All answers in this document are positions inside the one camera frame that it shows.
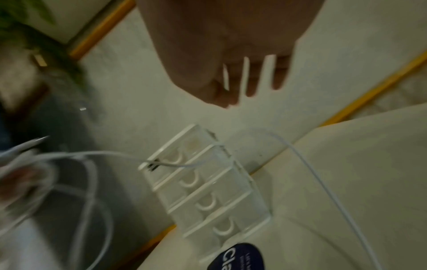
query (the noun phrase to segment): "sticker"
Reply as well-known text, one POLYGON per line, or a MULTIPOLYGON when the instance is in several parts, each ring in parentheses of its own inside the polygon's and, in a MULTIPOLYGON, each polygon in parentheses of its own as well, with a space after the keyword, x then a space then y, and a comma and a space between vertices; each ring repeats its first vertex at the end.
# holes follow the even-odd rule
POLYGON ((219 254, 207 270, 264 270, 264 261, 254 245, 240 243, 219 254))

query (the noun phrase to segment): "black label on drawer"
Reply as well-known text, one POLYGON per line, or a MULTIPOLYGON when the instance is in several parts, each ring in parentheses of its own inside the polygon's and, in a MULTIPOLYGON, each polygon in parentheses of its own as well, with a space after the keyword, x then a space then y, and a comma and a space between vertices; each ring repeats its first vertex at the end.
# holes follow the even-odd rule
POLYGON ((264 270, 264 261, 254 245, 240 243, 219 254, 208 270, 264 270))

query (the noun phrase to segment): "wall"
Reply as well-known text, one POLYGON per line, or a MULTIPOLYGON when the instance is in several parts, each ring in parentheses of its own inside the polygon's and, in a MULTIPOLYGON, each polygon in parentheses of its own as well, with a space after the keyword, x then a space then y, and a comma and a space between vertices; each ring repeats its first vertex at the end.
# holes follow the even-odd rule
POLYGON ((44 0, 56 19, 56 25, 43 21, 34 12, 29 24, 56 39, 67 43, 73 38, 110 0, 44 0))
MULTIPOLYGON (((304 136, 427 48, 425 10, 427 1, 421 0, 328 0, 298 43, 285 87, 270 91, 264 76, 256 98, 243 97, 229 110, 203 104, 171 84, 133 11, 82 60, 96 98, 88 110, 74 114, 81 114, 87 135, 66 121, 51 130, 62 125, 73 135, 62 138, 48 123, 42 133, 64 147, 90 136, 99 149, 148 157, 188 124, 200 123, 253 171, 282 147, 265 137, 242 139, 240 130, 274 123, 291 141, 304 136)), ((264 74, 270 70, 268 61, 264 74)), ((126 214, 120 218, 140 218, 141 231, 152 237, 171 224, 134 164, 118 159, 108 164, 135 207, 122 209, 126 214)))

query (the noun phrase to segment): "green plant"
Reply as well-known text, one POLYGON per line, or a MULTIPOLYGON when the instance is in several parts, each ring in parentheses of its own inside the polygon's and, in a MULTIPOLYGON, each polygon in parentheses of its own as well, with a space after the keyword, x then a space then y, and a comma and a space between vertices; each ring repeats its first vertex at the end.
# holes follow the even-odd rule
POLYGON ((82 69, 70 58, 64 45, 28 26, 28 8, 38 16, 55 24, 55 18, 43 0, 0 0, 0 43, 17 41, 43 56, 49 65, 64 70, 78 84, 82 83, 82 69))

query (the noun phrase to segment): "white plastic drawer unit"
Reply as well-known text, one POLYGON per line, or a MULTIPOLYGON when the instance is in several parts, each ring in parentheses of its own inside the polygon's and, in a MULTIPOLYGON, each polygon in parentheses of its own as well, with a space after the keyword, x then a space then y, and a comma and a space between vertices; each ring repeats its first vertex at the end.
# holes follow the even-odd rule
POLYGON ((220 252, 236 235, 243 240, 270 219, 252 178, 211 132, 198 125, 187 127, 149 159, 200 164, 139 167, 200 259, 220 252))

